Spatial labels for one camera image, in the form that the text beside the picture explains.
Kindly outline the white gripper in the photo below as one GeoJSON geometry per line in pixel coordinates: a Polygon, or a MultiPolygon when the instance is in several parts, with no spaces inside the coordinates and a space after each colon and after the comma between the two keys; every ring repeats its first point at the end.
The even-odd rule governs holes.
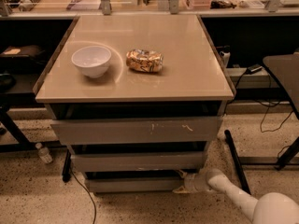
{"type": "Polygon", "coordinates": [[[184,186],[174,189],[176,194],[188,194],[189,192],[208,191],[206,176],[203,174],[188,174],[182,170],[176,170],[181,178],[184,178],[184,186]]]}

